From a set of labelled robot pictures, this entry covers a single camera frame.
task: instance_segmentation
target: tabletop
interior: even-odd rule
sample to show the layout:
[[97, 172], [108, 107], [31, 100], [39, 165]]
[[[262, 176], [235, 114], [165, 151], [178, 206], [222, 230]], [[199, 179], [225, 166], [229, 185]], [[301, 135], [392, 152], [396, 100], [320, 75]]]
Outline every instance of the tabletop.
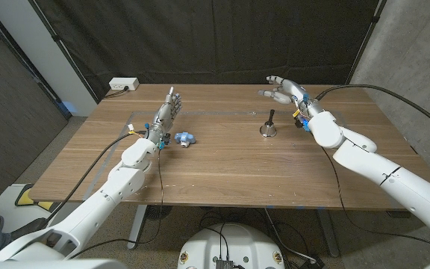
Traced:
[[[182, 148], [173, 141], [161, 151], [164, 205], [341, 208], [333, 168], [311, 134], [295, 127], [294, 105], [258, 95], [259, 90], [272, 88], [268, 84], [141, 84], [135, 91], [104, 99], [37, 181], [30, 197], [63, 200], [99, 153], [127, 133], [128, 123], [144, 130], [144, 123], [152, 122], [171, 86], [183, 102], [172, 137], [189, 132], [196, 143]], [[328, 87], [305, 85], [311, 96]], [[339, 125], [373, 140], [377, 153], [430, 182], [430, 168], [362, 89], [331, 92], [320, 104]], [[270, 109], [275, 109], [278, 133], [262, 137], [259, 129]], [[136, 139], [132, 135], [108, 150], [70, 201], [85, 200], [100, 188]], [[346, 208], [402, 208], [369, 179], [333, 162]], [[161, 179], [155, 156], [143, 187], [123, 201], [160, 204]]]

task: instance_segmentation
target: black cable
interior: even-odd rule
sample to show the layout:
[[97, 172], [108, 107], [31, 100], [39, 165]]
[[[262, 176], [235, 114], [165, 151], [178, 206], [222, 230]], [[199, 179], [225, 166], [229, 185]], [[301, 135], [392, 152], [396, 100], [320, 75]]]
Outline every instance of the black cable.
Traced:
[[69, 259], [73, 259], [79, 255], [81, 255], [82, 253], [93, 249], [94, 247], [99, 247], [103, 244], [109, 244], [112, 242], [117, 242], [117, 241], [124, 241], [124, 242], [128, 242], [128, 243], [132, 243], [132, 244], [148, 244], [153, 242], [153, 240], [156, 239], [159, 231], [161, 230], [161, 221], [162, 221], [162, 208], [163, 208], [163, 183], [162, 183], [162, 174], [161, 174], [161, 151], [159, 150], [158, 152], [158, 175], [161, 179], [161, 192], [162, 192], [162, 199], [161, 199], [161, 209], [159, 210], [159, 218], [158, 218], [158, 228], [157, 228], [157, 232], [155, 233], [155, 235], [149, 240], [149, 241], [145, 241], [145, 242], [139, 242], [139, 241], [132, 241], [132, 240], [128, 240], [128, 239], [124, 239], [124, 238], [119, 238], [119, 239], [112, 239], [112, 240], [108, 240], [108, 241], [104, 241], [98, 244], [95, 244], [93, 246], [90, 246], [84, 250], [79, 251], [78, 253], [72, 255]]
[[341, 196], [340, 179], [339, 179], [339, 177], [338, 177], [338, 175], [337, 175], [336, 168], [334, 167], [333, 161], [331, 160], [331, 157], [329, 157], [329, 154], [326, 152], [326, 150], [325, 150], [323, 147], [321, 147], [321, 149], [322, 149], [322, 150], [323, 150], [323, 152], [326, 154], [326, 157], [328, 157], [328, 160], [329, 160], [329, 162], [331, 163], [331, 166], [333, 167], [333, 171], [334, 171], [334, 174], [335, 174], [335, 176], [336, 176], [336, 181], [337, 181], [337, 190], [338, 190], [338, 193], [340, 194], [340, 201], [341, 201], [341, 206], [343, 207], [343, 212], [344, 212], [344, 214], [346, 215], [346, 218], [349, 220], [349, 222], [350, 222], [353, 226], [355, 226], [356, 228], [358, 228], [358, 229], [360, 229], [360, 230], [363, 230], [363, 231], [365, 231], [365, 232], [371, 232], [371, 233], [373, 233], [373, 234], [377, 234], [377, 235], [390, 235], [390, 236], [398, 236], [398, 237], [403, 237], [403, 238], [410, 238], [410, 239], [414, 239], [414, 240], [418, 240], [418, 241], [421, 241], [421, 242], [424, 242], [424, 243], [430, 244], [430, 241], [428, 241], [428, 240], [426, 240], [426, 239], [417, 238], [417, 237], [410, 236], [410, 235], [400, 235], [400, 234], [395, 234], [395, 233], [390, 233], [390, 232], [377, 232], [377, 231], [372, 231], [372, 230], [368, 230], [368, 229], [362, 228], [362, 227], [358, 226], [356, 223], [354, 223], [354, 222], [349, 218], [349, 216], [348, 216], [348, 212], [346, 211], [346, 209], [345, 209], [345, 207], [344, 207], [343, 197]]
[[264, 217], [264, 215], [261, 212], [258, 211], [257, 208], [253, 208], [253, 210], [255, 210], [255, 212], [257, 212], [258, 215], [261, 217], [262, 221], [264, 222], [265, 229], [267, 229], [267, 235], [268, 235], [268, 237], [271, 238], [272, 237], [272, 233], [271, 233], [271, 230], [269, 229], [269, 224], [268, 224], [267, 219]]
[[133, 135], [131, 133], [128, 134], [124, 134], [123, 136], [117, 138], [116, 140], [114, 140], [112, 143], [110, 143], [108, 146], [105, 147], [104, 150], [102, 150], [101, 154], [99, 154], [99, 156], [96, 158], [96, 160], [90, 165], [90, 167], [87, 169], [86, 173], [84, 173], [84, 175], [81, 177], [81, 179], [79, 179], [78, 183], [74, 186], [74, 188], [72, 189], [72, 191], [67, 195], [66, 199], [64, 199], [64, 201], [49, 215], [48, 218], [46, 218], [46, 220], [44, 220], [43, 223], [41, 223], [39, 225], [39, 227], [37, 228], [38, 230], [44, 228], [46, 225], [48, 225], [49, 221], [60, 211], [60, 209], [66, 205], [67, 201], [69, 200], [69, 198], [71, 198], [71, 196], [75, 193], [75, 191], [79, 188], [79, 186], [81, 185], [81, 183], [85, 180], [86, 176], [89, 174], [89, 172], [94, 168], [94, 166], [97, 164], [97, 162], [100, 160], [100, 158], [104, 155], [104, 153], [110, 149], [115, 143], [121, 141], [122, 139], [126, 138], [129, 135]]
[[374, 90], [380, 90], [383, 93], [387, 93], [391, 96], [396, 97], [397, 99], [405, 102], [406, 104], [410, 105], [413, 108], [416, 108], [419, 112], [421, 112], [422, 114], [426, 115], [429, 119], [430, 119], [430, 113], [428, 111], [426, 111], [424, 108], [421, 108], [419, 105], [414, 104], [413, 102], [407, 100], [406, 98], [400, 96], [397, 93], [394, 93], [388, 89], [384, 89], [383, 87], [379, 87], [379, 86], [374, 86], [374, 85], [368, 85], [368, 84], [350, 84], [350, 85], [340, 85], [340, 86], [334, 86], [334, 87], [330, 87], [327, 90], [324, 90], [322, 93], [318, 94], [318, 96], [315, 98], [318, 101], [320, 101], [327, 93], [333, 91], [333, 90], [339, 90], [339, 89], [344, 89], [344, 88], [350, 88], [350, 87], [356, 87], [356, 88], [368, 88], [368, 89], [374, 89]]
[[116, 93], [112, 93], [112, 94], [104, 96], [104, 99], [118, 97], [119, 95], [125, 93], [126, 91], [128, 91], [128, 86], [125, 86], [124, 90], [120, 90], [120, 91], [118, 91]]
[[[220, 253], [222, 253], [222, 230], [223, 230], [223, 227], [225, 224], [226, 224], [226, 222], [224, 222], [222, 224], [222, 228], [220, 228]], [[227, 258], [227, 261], [230, 261], [230, 258], [228, 257], [228, 245], [227, 245], [227, 256], [226, 256], [226, 258]]]
[[275, 226], [277, 226], [277, 225], [279, 225], [279, 224], [284, 224], [284, 225], [286, 225], [286, 226], [290, 227], [293, 231], [295, 231], [295, 232], [299, 235], [299, 237], [300, 237], [300, 238], [302, 238], [303, 244], [305, 245], [306, 254], [310, 255], [310, 251], [309, 251], [309, 249], [308, 249], [308, 244], [306, 244], [306, 240], [305, 240], [305, 238], [303, 237], [302, 233], [301, 233], [301, 232], [299, 232], [295, 227], [291, 226], [291, 225], [290, 225], [290, 224], [288, 224], [288, 223], [285, 223], [285, 222], [282, 222], [282, 221], [276, 221], [276, 222], [275, 222]]
[[208, 227], [203, 226], [202, 225], [203, 220], [206, 220], [206, 219], [209, 219], [209, 218], [213, 218], [213, 219], [216, 219], [216, 220], [222, 220], [222, 218], [221, 218], [222, 215], [220, 215], [220, 217], [211, 217], [211, 216], [207, 216], [209, 213], [218, 214], [218, 213], [213, 212], [213, 211], [209, 211], [209, 212], [205, 213], [203, 215], [202, 219], [199, 222], [199, 228], [200, 229], [209, 229], [210, 231], [214, 231], [214, 232], [216, 232], [217, 234], [220, 235], [220, 255], [219, 255], [219, 259], [222, 259], [222, 238], [223, 238], [223, 240], [225, 241], [225, 246], [227, 248], [227, 256], [226, 257], [227, 257], [227, 261], [228, 261], [228, 257], [230, 256], [228, 254], [228, 242], [227, 242], [225, 236], [222, 234], [222, 229], [223, 229], [223, 226], [225, 225], [225, 222], [223, 223], [222, 228], [220, 229], [220, 232], [218, 232], [218, 231], [216, 231], [216, 230], [214, 230], [212, 228], [208, 228]]
[[[202, 228], [203, 229], [208, 229], [208, 230], [210, 230], [212, 232], [216, 232], [217, 234], [219, 234], [223, 238], [223, 240], [225, 241], [225, 246], [227, 248], [227, 257], [228, 257], [228, 243], [227, 243], [227, 239], [225, 238], [225, 236], [222, 235], [221, 232], [218, 232], [218, 231], [216, 231], [216, 230], [214, 230], [212, 228], [209, 228], [209, 227], [202, 227]], [[222, 259], [222, 244], [221, 244], [221, 242], [220, 242], [220, 256], [219, 256], [219, 258]]]

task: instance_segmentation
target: power outlet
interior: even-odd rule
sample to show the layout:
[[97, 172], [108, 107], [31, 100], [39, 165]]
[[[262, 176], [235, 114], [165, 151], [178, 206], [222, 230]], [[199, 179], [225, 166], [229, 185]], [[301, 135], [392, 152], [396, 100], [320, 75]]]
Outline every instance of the power outlet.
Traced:
[[109, 82], [111, 90], [124, 90], [128, 87], [129, 90], [136, 90], [139, 87], [137, 78], [112, 78]]

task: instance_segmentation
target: wire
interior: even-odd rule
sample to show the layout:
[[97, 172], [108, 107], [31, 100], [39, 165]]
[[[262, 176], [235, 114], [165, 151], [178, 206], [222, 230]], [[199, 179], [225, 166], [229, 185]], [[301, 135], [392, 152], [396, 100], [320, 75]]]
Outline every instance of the wire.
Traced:
[[[223, 230], [223, 227], [224, 227], [225, 224], [226, 224], [226, 222], [224, 222], [222, 224], [222, 228], [220, 228], [220, 253], [222, 253], [222, 230]], [[228, 257], [228, 245], [227, 245], [227, 257], [226, 258], [227, 258], [227, 261], [230, 260], [230, 258]]]
[[316, 259], [311, 258], [310, 256], [307, 256], [307, 255], [305, 255], [305, 254], [299, 253], [299, 252], [297, 252], [297, 251], [295, 251], [295, 250], [292, 250], [292, 249], [290, 249], [289, 247], [287, 247], [287, 246], [283, 243], [283, 241], [280, 239], [280, 235], [278, 234], [278, 231], [276, 230], [275, 224], [273, 224], [273, 222], [272, 222], [272, 218], [269, 216], [269, 214], [268, 214], [268, 210], [267, 210], [266, 208], [265, 208], [265, 212], [267, 213], [267, 217], [268, 217], [268, 220], [269, 220], [270, 224], [272, 225], [273, 229], [275, 230], [275, 235], [276, 235], [276, 237], [277, 237], [278, 241], [280, 241], [280, 244], [281, 244], [285, 249], [287, 249], [288, 251], [290, 251], [291, 253], [296, 254], [296, 255], [298, 255], [298, 256], [301, 256], [301, 257], [304, 257], [304, 258], [307, 258], [307, 259], [311, 260], [311, 263], [312, 263], [312, 264], [316, 264], [316, 263], [317, 263], [317, 260], [316, 260]]
[[[207, 216], [210, 213], [218, 214], [220, 217]], [[216, 232], [217, 234], [220, 235], [220, 255], [219, 255], [219, 259], [222, 259], [222, 238], [223, 238], [223, 240], [225, 241], [225, 246], [227, 248], [227, 256], [226, 256], [226, 258], [227, 258], [227, 261], [228, 261], [228, 257], [230, 256], [228, 254], [228, 242], [227, 242], [227, 239], [225, 238], [225, 236], [222, 234], [222, 229], [223, 229], [223, 226], [225, 225], [225, 222], [223, 223], [222, 228], [220, 229], [220, 232], [216, 231], [215, 229], [212, 229], [212, 228], [209, 228], [209, 227], [205, 227], [205, 226], [202, 225], [203, 220], [206, 220], [206, 219], [209, 219], [209, 218], [213, 218], [213, 219], [216, 219], [216, 220], [223, 220], [221, 218], [221, 216], [222, 216], [221, 214], [219, 214], [217, 212], [214, 212], [214, 211], [209, 211], [209, 212], [205, 213], [203, 215], [202, 219], [199, 222], [199, 228], [201, 228], [201, 229], [209, 229], [210, 231]]]
[[338, 175], [337, 175], [337, 171], [336, 171], [336, 168], [334, 167], [333, 161], [331, 160], [331, 157], [329, 157], [329, 154], [326, 152], [326, 150], [325, 150], [323, 147], [321, 147], [321, 149], [322, 149], [322, 150], [323, 150], [323, 152], [326, 154], [326, 157], [328, 157], [328, 160], [329, 160], [329, 162], [331, 163], [331, 166], [333, 167], [333, 171], [334, 171], [334, 174], [335, 174], [335, 176], [336, 176], [336, 181], [337, 181], [337, 190], [338, 190], [338, 193], [340, 194], [340, 201], [341, 201], [341, 206], [343, 207], [343, 212], [344, 212], [344, 214], [346, 215], [346, 218], [349, 220], [349, 222], [350, 222], [353, 226], [355, 226], [356, 228], [358, 228], [358, 229], [360, 229], [360, 230], [363, 230], [363, 231], [365, 231], [365, 232], [371, 232], [371, 233], [373, 233], [373, 234], [377, 234], [377, 235], [390, 235], [390, 236], [398, 236], [398, 237], [403, 237], [403, 238], [410, 238], [410, 239], [414, 239], [414, 240], [418, 240], [418, 241], [421, 241], [421, 242], [424, 242], [424, 243], [430, 244], [430, 241], [428, 241], [428, 240], [426, 240], [426, 239], [417, 238], [417, 237], [410, 236], [410, 235], [400, 235], [400, 234], [391, 233], [391, 232], [378, 232], [378, 231], [372, 231], [372, 230], [368, 230], [368, 229], [365, 229], [365, 228], [363, 228], [363, 227], [360, 227], [360, 226], [358, 226], [356, 223], [354, 223], [354, 222], [349, 218], [349, 216], [348, 216], [348, 212], [346, 211], [346, 209], [345, 209], [345, 207], [344, 207], [343, 197], [341, 196], [340, 179], [339, 179], [339, 177], [338, 177]]
[[72, 189], [72, 191], [67, 195], [66, 199], [64, 199], [64, 201], [49, 215], [48, 218], [46, 218], [46, 220], [44, 220], [43, 223], [41, 223], [39, 225], [39, 227], [37, 228], [38, 230], [44, 228], [46, 225], [48, 225], [49, 221], [60, 211], [60, 209], [66, 205], [67, 201], [69, 200], [69, 198], [71, 198], [71, 196], [75, 193], [75, 191], [79, 188], [79, 186], [81, 185], [81, 183], [86, 179], [86, 176], [89, 174], [89, 172], [94, 168], [94, 166], [97, 164], [97, 162], [101, 159], [101, 157], [104, 155], [105, 152], [107, 152], [108, 149], [110, 149], [115, 143], [121, 141], [122, 139], [126, 138], [129, 135], [133, 135], [134, 133], [128, 133], [128, 134], [124, 134], [123, 136], [117, 138], [116, 140], [114, 140], [112, 143], [110, 143], [108, 146], [105, 147], [104, 150], [102, 150], [101, 154], [99, 154], [99, 156], [96, 158], [96, 160], [90, 165], [90, 167], [87, 169], [86, 173], [84, 173], [84, 175], [81, 177], [81, 179], [79, 179], [78, 183], [74, 186], [74, 188]]
[[340, 85], [340, 86], [334, 86], [334, 87], [330, 87], [327, 90], [324, 90], [322, 93], [320, 93], [315, 99], [318, 99], [318, 101], [320, 101], [327, 93], [333, 91], [333, 90], [339, 90], [339, 89], [344, 89], [344, 88], [350, 88], [350, 87], [356, 87], [356, 88], [369, 88], [369, 89], [374, 89], [374, 90], [380, 90], [383, 93], [387, 93], [391, 96], [396, 97], [397, 99], [403, 101], [404, 103], [410, 105], [413, 108], [416, 108], [419, 112], [421, 112], [422, 114], [426, 115], [429, 119], [430, 119], [430, 113], [428, 111], [426, 111], [424, 108], [421, 108], [419, 105], [414, 104], [413, 102], [407, 100], [406, 98], [400, 96], [397, 93], [394, 93], [388, 89], [384, 89], [383, 87], [379, 87], [379, 86], [374, 86], [374, 85], [368, 85], [368, 84], [350, 84], [350, 85]]
[[162, 199], [161, 199], [161, 209], [159, 210], [159, 218], [158, 218], [158, 227], [157, 227], [157, 232], [155, 233], [155, 235], [149, 240], [149, 241], [145, 241], [145, 242], [140, 242], [140, 241], [132, 241], [132, 240], [128, 240], [128, 239], [124, 239], [124, 238], [118, 238], [118, 239], [112, 239], [112, 240], [108, 240], [108, 241], [104, 241], [98, 244], [95, 244], [93, 246], [90, 246], [84, 250], [79, 251], [78, 253], [72, 255], [69, 259], [73, 259], [79, 255], [81, 255], [82, 253], [93, 249], [94, 247], [99, 247], [103, 244], [109, 244], [109, 243], [113, 243], [113, 242], [118, 242], [118, 241], [124, 241], [124, 242], [128, 242], [128, 243], [132, 243], [132, 244], [148, 244], [148, 243], [152, 243], [153, 240], [156, 239], [159, 231], [161, 230], [161, 221], [162, 221], [162, 208], [163, 208], [163, 183], [162, 183], [162, 174], [161, 174], [161, 151], [159, 150], [158, 152], [158, 175], [159, 178], [161, 179], [161, 192], [162, 192]]
[[116, 92], [116, 93], [112, 93], [112, 94], [106, 95], [106, 96], [104, 97], [104, 99], [107, 99], [107, 98], [113, 98], [113, 97], [118, 97], [119, 95], [121, 95], [121, 94], [125, 93], [126, 91], [128, 91], [128, 86], [125, 86], [125, 87], [124, 87], [124, 90], [120, 90], [120, 91], [118, 91], [118, 92]]
[[277, 226], [277, 225], [279, 225], [279, 224], [284, 224], [284, 225], [286, 225], [286, 226], [290, 227], [293, 231], [295, 231], [295, 232], [299, 235], [299, 237], [301, 237], [301, 238], [302, 238], [303, 244], [305, 245], [306, 253], [309, 253], [309, 252], [310, 252], [310, 251], [309, 251], [309, 249], [308, 249], [308, 244], [306, 244], [306, 240], [305, 240], [305, 238], [303, 237], [303, 235], [301, 234], [301, 232], [299, 232], [297, 229], [295, 229], [295, 227], [291, 226], [290, 224], [285, 223], [285, 222], [282, 222], [282, 221], [278, 221], [278, 222], [275, 224], [275, 226]]
[[253, 210], [255, 210], [255, 212], [257, 212], [257, 213], [258, 213], [258, 215], [260, 215], [260, 217], [261, 217], [262, 221], [264, 222], [265, 229], [267, 229], [267, 235], [268, 235], [268, 237], [271, 237], [271, 236], [272, 236], [272, 233], [271, 233], [271, 231], [269, 230], [269, 224], [268, 224], [268, 222], [267, 222], [267, 219], [263, 216], [263, 214], [262, 214], [261, 212], [259, 212], [259, 211], [258, 211], [258, 209], [257, 209], [257, 208], [253, 208]]

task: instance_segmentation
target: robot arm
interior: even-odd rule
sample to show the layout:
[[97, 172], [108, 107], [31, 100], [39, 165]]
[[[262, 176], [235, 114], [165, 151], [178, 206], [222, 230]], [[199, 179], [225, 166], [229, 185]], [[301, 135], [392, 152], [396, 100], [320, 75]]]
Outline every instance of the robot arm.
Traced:
[[68, 259], [84, 249], [113, 209], [138, 191], [150, 170], [150, 155], [162, 149], [164, 137], [181, 109], [180, 96], [173, 87], [156, 112], [146, 136], [139, 138], [122, 154], [122, 160], [109, 172], [107, 181], [60, 223], [25, 235], [0, 251], [0, 262]]
[[273, 76], [267, 80], [280, 84], [281, 90], [297, 97], [292, 98], [299, 109], [296, 117], [311, 131], [320, 146], [337, 149], [333, 155], [337, 163], [379, 185], [430, 228], [429, 182], [376, 154], [374, 142], [336, 124], [333, 115], [321, 109], [317, 100], [307, 98], [306, 90], [298, 84]]

